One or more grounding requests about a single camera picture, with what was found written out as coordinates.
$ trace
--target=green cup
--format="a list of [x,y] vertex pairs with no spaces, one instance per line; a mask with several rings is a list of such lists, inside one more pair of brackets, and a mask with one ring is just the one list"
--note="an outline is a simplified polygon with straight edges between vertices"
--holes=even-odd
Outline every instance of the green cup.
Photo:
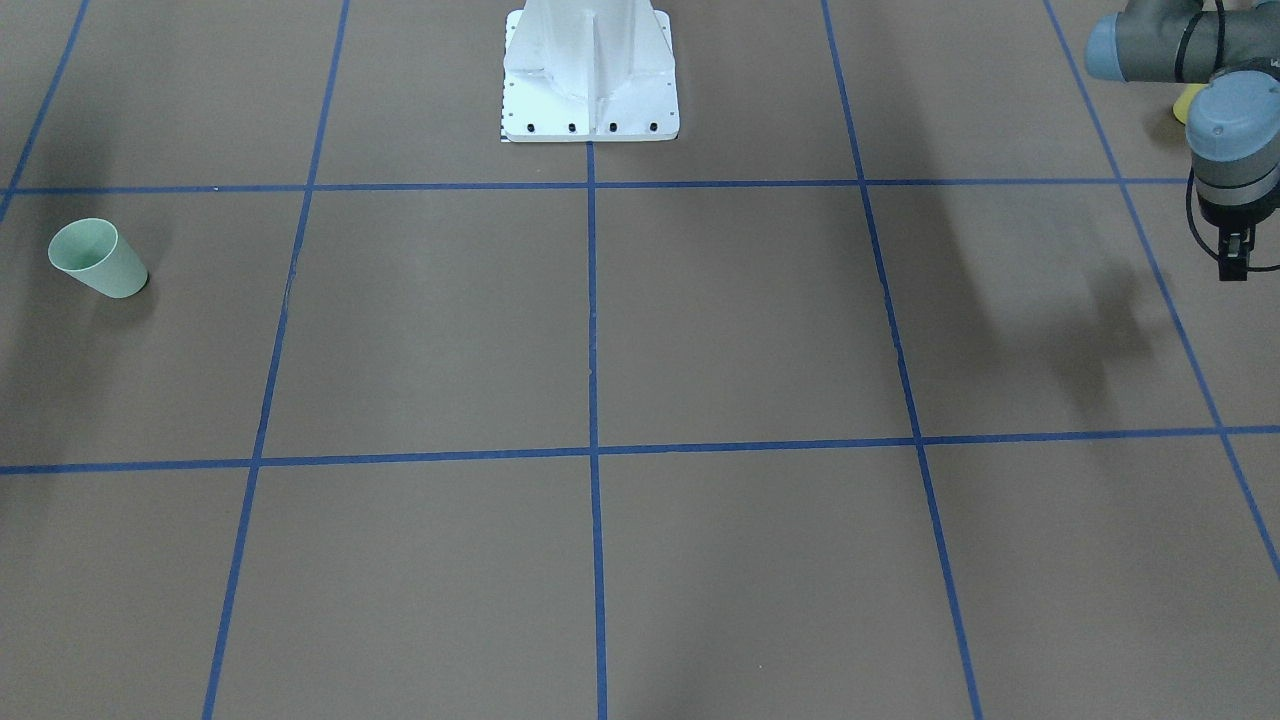
[[55,268],[108,297],[128,297],[147,284],[147,269],[115,225],[99,218],[76,220],[49,243]]

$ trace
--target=blue cap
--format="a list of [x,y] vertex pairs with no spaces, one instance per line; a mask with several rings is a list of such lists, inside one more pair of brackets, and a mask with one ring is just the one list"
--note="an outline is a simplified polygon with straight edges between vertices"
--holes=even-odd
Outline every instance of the blue cap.
[[1234,163],[1280,133],[1280,81],[1258,70],[1228,73],[1201,91],[1187,114],[1187,143],[1215,163]]
[[1084,46],[1084,68],[1098,79],[1124,82],[1120,70],[1120,49],[1116,46],[1116,20],[1120,13],[1112,13],[1093,27],[1089,42]]

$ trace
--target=gray surface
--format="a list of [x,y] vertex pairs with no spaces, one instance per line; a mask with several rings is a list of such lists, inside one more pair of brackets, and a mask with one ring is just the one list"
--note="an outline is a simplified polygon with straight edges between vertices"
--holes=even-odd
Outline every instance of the gray surface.
[[196,716],[242,470],[0,482],[0,717]]
[[[0,195],[0,717],[198,717],[212,675],[214,720],[969,719],[929,478],[987,719],[1280,716],[1276,569],[1047,12],[1079,54],[1121,0],[829,0],[870,214],[822,1],[658,3],[681,138],[595,179],[749,182],[594,205],[584,147],[497,142],[518,4],[353,0],[319,181],[580,187],[101,193],[303,183],[342,3],[87,5]],[[76,10],[0,0],[4,183]],[[1123,173],[1184,174],[1179,88],[1085,87]],[[1222,419],[1274,432],[1280,283],[1128,188]],[[138,296],[49,266],[88,215]],[[881,269],[922,433],[974,445],[910,446]],[[1213,434],[1087,439],[1171,427]],[[1233,436],[1272,537],[1277,437]],[[831,438],[908,446],[777,450]],[[530,454],[570,457],[488,459]]]
[[584,460],[261,475],[218,716],[589,717]]
[[1114,187],[872,201],[927,434],[1210,423]]
[[598,202],[603,442],[910,434],[856,190]]
[[[247,457],[298,196],[19,197],[0,227],[0,462]],[[151,273],[109,300],[49,264],[110,218]]]
[[968,716],[911,450],[602,475],[612,717]]
[[1280,584],[1217,438],[931,457],[987,717],[1275,716]]
[[585,445],[582,205],[581,191],[316,197],[268,454]]

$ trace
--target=white base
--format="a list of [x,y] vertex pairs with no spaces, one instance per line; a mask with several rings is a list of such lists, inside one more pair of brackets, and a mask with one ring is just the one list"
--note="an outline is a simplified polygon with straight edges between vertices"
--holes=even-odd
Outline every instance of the white base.
[[[524,10],[507,15],[507,46]],[[654,10],[671,45],[671,17]],[[675,140],[680,133],[676,76],[634,76],[612,96],[600,99],[599,127],[590,127],[586,97],[559,92],[549,78],[506,74],[502,92],[503,142],[643,142]]]

